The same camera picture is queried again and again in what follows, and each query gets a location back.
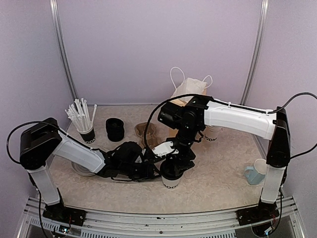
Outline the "black coffee cup lid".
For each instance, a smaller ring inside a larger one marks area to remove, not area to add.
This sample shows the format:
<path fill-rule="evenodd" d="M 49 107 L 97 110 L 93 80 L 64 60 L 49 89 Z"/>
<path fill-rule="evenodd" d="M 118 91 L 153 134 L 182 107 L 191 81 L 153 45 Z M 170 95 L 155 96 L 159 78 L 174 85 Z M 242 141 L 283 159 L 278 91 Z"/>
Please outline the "black coffee cup lid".
<path fill-rule="evenodd" d="M 159 171 L 161 176 L 167 180 L 177 180 L 183 176 L 183 173 L 177 175 L 175 172 L 175 166 L 168 161 L 163 161 L 161 163 Z"/>

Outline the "white paper coffee cup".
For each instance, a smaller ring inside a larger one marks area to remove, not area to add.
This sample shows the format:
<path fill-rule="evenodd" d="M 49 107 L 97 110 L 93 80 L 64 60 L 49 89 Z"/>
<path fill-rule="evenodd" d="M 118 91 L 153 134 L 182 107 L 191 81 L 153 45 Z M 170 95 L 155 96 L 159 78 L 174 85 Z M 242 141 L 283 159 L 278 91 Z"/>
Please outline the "white paper coffee cup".
<path fill-rule="evenodd" d="M 175 173 L 175 172 L 168 172 L 163 171 L 161 172 L 161 179 L 162 184 L 167 189 L 174 189 L 177 188 L 182 176 L 184 173 Z"/>

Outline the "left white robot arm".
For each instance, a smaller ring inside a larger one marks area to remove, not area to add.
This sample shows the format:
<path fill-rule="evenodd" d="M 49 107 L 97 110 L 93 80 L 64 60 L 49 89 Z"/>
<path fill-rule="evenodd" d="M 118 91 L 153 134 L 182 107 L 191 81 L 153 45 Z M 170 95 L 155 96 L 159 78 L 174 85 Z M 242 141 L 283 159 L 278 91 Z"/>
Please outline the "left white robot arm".
<path fill-rule="evenodd" d="M 159 176 L 156 166 L 150 163 L 150 154 L 137 143 L 129 141 L 114 150 L 104 151 L 77 141 L 59 128 L 54 118 L 34 122 L 21 133 L 20 163 L 33 179 L 49 211 L 58 220 L 69 216 L 69 209 L 61 201 L 61 195 L 47 166 L 50 156 L 59 156 L 78 164 L 95 175 L 115 178 L 128 177 L 128 181 L 143 182 Z"/>

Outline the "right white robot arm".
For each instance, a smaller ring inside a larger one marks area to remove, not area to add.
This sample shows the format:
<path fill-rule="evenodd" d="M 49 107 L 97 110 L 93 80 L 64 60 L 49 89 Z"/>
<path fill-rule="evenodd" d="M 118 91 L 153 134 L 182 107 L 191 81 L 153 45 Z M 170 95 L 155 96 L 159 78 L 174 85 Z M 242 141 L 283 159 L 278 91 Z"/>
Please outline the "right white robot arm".
<path fill-rule="evenodd" d="M 183 107 L 170 99 L 162 102 L 158 121 L 177 129 L 175 138 L 169 138 L 152 151 L 158 158 L 175 157 L 177 171 L 191 168 L 190 147 L 196 141 L 197 133 L 206 126 L 230 128 L 269 140 L 266 156 L 266 176 L 261 193 L 261 203 L 253 209 L 258 220 L 264 220 L 272 213 L 272 204 L 282 184 L 284 171 L 290 160 L 290 131 L 286 111 L 262 110 L 244 107 L 231 102 L 216 100 L 211 96 L 187 94 L 190 101 Z"/>

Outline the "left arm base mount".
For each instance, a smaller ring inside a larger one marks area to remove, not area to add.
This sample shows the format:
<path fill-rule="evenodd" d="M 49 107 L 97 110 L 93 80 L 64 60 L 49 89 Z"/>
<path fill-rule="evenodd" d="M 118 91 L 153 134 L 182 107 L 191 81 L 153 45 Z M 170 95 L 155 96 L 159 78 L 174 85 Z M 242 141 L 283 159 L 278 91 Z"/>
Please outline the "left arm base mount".
<path fill-rule="evenodd" d="M 53 221 L 82 227 L 86 218 L 86 211 L 67 207 L 64 205 L 62 198 L 60 198 L 59 203 L 45 206 L 43 217 Z"/>

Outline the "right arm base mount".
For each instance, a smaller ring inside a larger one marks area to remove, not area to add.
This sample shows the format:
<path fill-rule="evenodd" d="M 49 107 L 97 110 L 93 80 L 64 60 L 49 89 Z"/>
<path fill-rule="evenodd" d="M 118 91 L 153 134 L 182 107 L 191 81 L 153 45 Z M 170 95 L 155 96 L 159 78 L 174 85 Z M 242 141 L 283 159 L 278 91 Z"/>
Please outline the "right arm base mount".
<path fill-rule="evenodd" d="M 249 208 L 242 208 L 236 211 L 240 226 L 249 225 L 273 219 L 280 215 L 276 202 L 270 204 L 259 200 L 258 204 Z"/>

